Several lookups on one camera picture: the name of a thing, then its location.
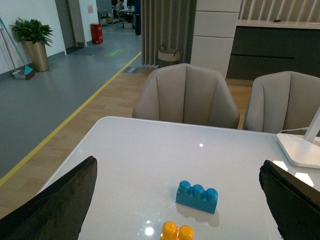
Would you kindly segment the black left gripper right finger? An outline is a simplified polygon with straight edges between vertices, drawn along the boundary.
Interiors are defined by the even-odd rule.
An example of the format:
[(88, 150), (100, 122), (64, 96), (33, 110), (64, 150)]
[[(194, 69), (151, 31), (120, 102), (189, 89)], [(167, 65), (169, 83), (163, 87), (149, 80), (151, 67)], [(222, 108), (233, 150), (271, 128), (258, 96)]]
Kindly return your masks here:
[(259, 171), (269, 210), (284, 240), (320, 238), (320, 192), (270, 160)]

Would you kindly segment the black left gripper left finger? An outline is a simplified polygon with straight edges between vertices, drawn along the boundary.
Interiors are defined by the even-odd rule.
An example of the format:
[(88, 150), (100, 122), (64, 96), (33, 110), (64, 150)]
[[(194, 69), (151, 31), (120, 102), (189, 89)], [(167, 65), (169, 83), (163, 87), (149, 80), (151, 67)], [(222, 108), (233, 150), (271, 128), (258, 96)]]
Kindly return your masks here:
[(2, 240), (76, 240), (92, 201), (98, 163), (89, 156), (0, 220)]

